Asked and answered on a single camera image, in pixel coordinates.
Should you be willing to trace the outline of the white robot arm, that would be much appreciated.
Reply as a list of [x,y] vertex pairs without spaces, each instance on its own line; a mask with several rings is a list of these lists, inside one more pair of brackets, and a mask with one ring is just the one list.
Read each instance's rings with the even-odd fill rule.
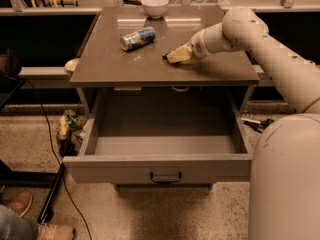
[[268,126],[255,147],[248,240],[320,240],[320,69],[271,37],[247,7],[229,9],[165,58],[236,50],[249,52],[294,111]]

